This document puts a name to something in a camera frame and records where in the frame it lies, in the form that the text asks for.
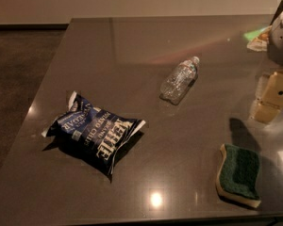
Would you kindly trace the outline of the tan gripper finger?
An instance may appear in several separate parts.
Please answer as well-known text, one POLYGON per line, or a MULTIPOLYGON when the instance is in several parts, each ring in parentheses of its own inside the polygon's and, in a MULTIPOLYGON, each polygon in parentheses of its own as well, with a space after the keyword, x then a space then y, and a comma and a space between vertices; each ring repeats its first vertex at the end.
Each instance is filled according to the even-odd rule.
POLYGON ((264 73, 258 80, 255 96, 250 117, 261 123, 270 123, 283 109, 283 71, 264 73))

